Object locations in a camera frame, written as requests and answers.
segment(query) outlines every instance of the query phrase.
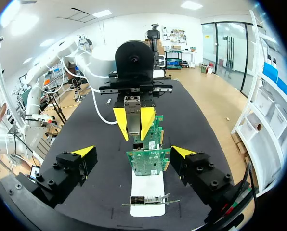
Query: green circuit board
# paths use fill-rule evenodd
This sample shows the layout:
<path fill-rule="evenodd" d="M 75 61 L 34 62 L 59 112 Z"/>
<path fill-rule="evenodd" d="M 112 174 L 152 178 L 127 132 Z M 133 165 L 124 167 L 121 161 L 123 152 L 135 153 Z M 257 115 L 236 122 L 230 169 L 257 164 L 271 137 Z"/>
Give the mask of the green circuit board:
<path fill-rule="evenodd" d="M 170 148 L 127 152 L 136 176 L 158 175 L 169 164 Z"/>
<path fill-rule="evenodd" d="M 163 121 L 163 115 L 156 115 L 144 140 L 141 141 L 140 136 L 134 136 L 134 143 L 143 143 L 144 150 L 157 149 L 157 146 L 163 142 L 164 131 L 162 127 L 158 126 L 161 121 Z"/>

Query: white wall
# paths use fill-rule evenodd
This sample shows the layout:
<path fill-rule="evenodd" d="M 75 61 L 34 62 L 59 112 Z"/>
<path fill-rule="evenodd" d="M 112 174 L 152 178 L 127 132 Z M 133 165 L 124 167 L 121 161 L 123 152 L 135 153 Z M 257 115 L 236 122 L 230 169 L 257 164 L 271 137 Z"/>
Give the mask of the white wall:
<path fill-rule="evenodd" d="M 187 47 L 196 47 L 195 64 L 202 62 L 202 26 L 199 19 L 167 13 L 140 13 L 130 14 L 99 21 L 83 27 L 69 36 L 86 34 L 93 46 L 119 47 L 129 40 L 145 40 L 146 33 L 152 29 L 151 24 L 170 26 L 185 30 Z"/>

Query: white cable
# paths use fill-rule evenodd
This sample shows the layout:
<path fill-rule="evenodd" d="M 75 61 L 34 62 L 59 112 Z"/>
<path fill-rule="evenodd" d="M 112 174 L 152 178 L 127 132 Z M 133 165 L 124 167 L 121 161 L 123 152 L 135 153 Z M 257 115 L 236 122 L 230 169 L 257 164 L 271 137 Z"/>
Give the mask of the white cable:
<path fill-rule="evenodd" d="M 62 61 L 63 67 L 65 68 L 65 70 L 66 70 L 70 75 L 75 76 L 75 77 L 79 77 L 79 78 L 85 78 L 85 79 L 87 79 L 87 78 L 84 77 L 84 76 L 78 76 L 78 75 L 75 75 L 75 74 L 73 74 L 72 72 L 70 72 L 70 71 L 68 70 L 68 68 L 66 67 L 66 65 L 65 65 L 65 63 L 64 63 L 64 61 L 63 61 L 63 59 L 61 59 L 61 61 Z"/>
<path fill-rule="evenodd" d="M 75 76 L 75 77 L 79 77 L 79 78 L 85 78 L 85 79 L 87 79 L 87 78 L 84 77 L 84 76 L 78 76 L 78 75 L 75 75 L 75 74 L 71 73 L 71 72 L 68 70 L 68 68 L 66 67 L 66 65 L 65 65 L 65 63 L 64 63 L 64 61 L 63 61 L 63 59 L 61 59 L 61 61 L 62 61 L 62 64 L 63 64 L 65 70 L 66 70 L 70 75 Z M 95 94 L 94 94 L 94 92 L 100 93 L 100 91 L 97 90 L 97 89 L 94 89 L 91 85 L 90 85 L 90 88 L 91 88 L 91 90 L 92 90 L 92 96 L 93 96 L 94 107 L 95 107 L 95 110 L 96 110 L 97 115 L 99 116 L 99 118 L 100 118 L 101 120 L 103 120 L 103 122 L 105 122 L 105 123 L 107 123 L 107 124 L 110 124 L 110 125 L 117 124 L 117 121 L 115 121 L 115 122 L 109 122 L 109 121 L 105 120 L 105 119 L 102 117 L 102 115 L 101 115 L 101 113 L 100 113 L 100 111 L 99 111 L 99 109 L 98 109 L 98 107 L 97 107 L 96 100 L 95 100 Z"/>
<path fill-rule="evenodd" d="M 64 81 L 65 81 L 65 75 L 64 75 L 64 73 L 63 73 L 63 68 L 62 68 L 62 82 L 61 82 L 61 86 L 59 87 L 59 89 L 56 90 L 56 91 L 54 91 L 54 92 L 48 92 L 48 91 L 45 91 L 45 90 L 43 90 L 43 89 L 42 89 L 42 91 L 45 92 L 45 93 L 47 93 L 47 94 L 55 94 L 55 93 L 57 93 L 57 92 L 61 89 L 61 87 L 62 87 Z"/>
<path fill-rule="evenodd" d="M 101 120 L 103 120 L 103 122 L 105 122 L 105 123 L 107 123 L 107 124 L 110 124 L 110 125 L 117 124 L 117 121 L 115 121 L 115 122 L 109 122 L 109 121 L 105 120 L 105 119 L 102 117 L 102 115 L 101 115 L 101 113 L 100 113 L 100 111 L 99 111 L 99 109 L 98 109 L 98 107 L 97 107 L 97 104 L 96 104 L 94 91 L 92 91 L 92 96 L 93 96 L 93 102 L 94 102 L 95 110 L 96 110 L 97 114 L 99 115 L 99 118 L 100 118 Z"/>

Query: blue box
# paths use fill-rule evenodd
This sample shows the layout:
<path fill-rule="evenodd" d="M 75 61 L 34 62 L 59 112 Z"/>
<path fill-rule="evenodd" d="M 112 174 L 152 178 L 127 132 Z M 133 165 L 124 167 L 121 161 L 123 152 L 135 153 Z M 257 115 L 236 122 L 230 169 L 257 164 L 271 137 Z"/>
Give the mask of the blue box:
<path fill-rule="evenodd" d="M 278 70 L 268 63 L 264 62 L 263 72 L 267 77 L 269 77 L 274 83 L 277 83 Z"/>
<path fill-rule="evenodd" d="M 281 78 L 277 79 L 277 85 L 287 95 L 287 84 Z"/>

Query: glass door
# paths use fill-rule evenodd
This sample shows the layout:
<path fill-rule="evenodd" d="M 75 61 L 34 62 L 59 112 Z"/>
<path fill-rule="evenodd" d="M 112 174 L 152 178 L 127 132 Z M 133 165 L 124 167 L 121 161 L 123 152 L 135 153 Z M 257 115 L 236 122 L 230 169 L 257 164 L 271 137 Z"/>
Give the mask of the glass door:
<path fill-rule="evenodd" d="M 217 23 L 218 60 L 216 74 L 241 90 L 247 53 L 243 23 Z"/>
<path fill-rule="evenodd" d="M 215 72 L 215 61 L 217 54 L 217 40 L 215 23 L 202 25 L 203 34 L 203 64 L 209 65 L 212 63 L 213 72 Z"/>

